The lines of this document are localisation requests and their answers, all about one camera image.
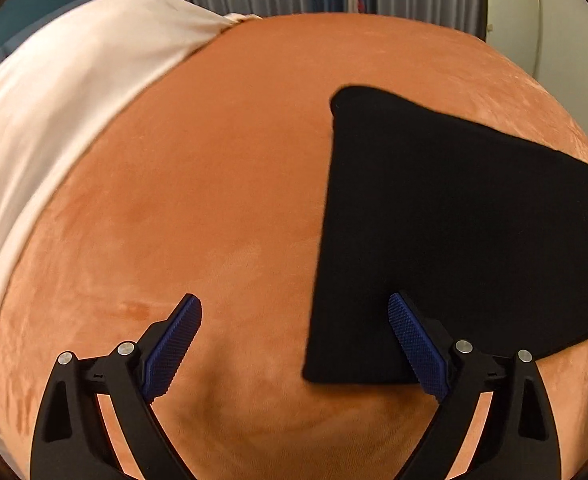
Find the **white cloth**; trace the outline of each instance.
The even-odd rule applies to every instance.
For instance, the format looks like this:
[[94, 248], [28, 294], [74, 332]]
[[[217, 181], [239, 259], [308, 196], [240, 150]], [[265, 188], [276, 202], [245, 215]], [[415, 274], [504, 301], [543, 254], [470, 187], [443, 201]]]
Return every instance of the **white cloth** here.
[[93, 140], [148, 85], [247, 19], [184, 0], [93, 0], [0, 65], [0, 307], [30, 232]]

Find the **white strip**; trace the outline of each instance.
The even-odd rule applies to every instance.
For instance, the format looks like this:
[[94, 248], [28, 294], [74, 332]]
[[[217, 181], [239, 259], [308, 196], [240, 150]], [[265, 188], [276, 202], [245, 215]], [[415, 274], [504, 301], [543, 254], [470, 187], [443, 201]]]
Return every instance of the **white strip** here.
[[0, 65], [0, 305], [34, 224], [110, 120], [239, 20], [183, 0], [93, 0]]

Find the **white sheet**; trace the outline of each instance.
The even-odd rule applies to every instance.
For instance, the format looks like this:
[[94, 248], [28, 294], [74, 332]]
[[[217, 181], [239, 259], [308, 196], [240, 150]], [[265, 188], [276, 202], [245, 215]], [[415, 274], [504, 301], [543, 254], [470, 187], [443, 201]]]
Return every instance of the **white sheet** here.
[[142, 90], [247, 19], [183, 0], [93, 0], [0, 65], [0, 306], [36, 221], [108, 122]]

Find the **black fabric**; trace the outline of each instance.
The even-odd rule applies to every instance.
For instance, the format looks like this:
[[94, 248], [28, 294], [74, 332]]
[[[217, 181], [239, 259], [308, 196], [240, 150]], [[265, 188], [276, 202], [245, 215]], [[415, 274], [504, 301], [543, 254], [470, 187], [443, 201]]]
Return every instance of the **black fabric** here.
[[490, 354], [588, 338], [588, 164], [379, 89], [331, 109], [307, 380], [415, 382], [388, 323], [399, 290]]

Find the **metal pin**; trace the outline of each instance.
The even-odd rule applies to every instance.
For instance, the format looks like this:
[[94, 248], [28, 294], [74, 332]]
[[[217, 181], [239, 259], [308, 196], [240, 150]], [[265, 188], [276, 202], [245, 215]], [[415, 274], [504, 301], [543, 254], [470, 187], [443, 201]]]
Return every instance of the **metal pin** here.
[[530, 354], [527, 350], [519, 350], [519, 359], [524, 363], [529, 363], [532, 361], [532, 354]]
[[464, 339], [456, 341], [456, 350], [458, 350], [462, 354], [469, 354], [473, 349], [474, 347], [472, 346], [472, 343], [469, 341], [465, 341]]
[[117, 351], [120, 355], [130, 355], [134, 351], [134, 343], [130, 341], [121, 343]]
[[63, 352], [61, 355], [58, 356], [58, 364], [66, 365], [72, 360], [72, 353], [71, 352]]

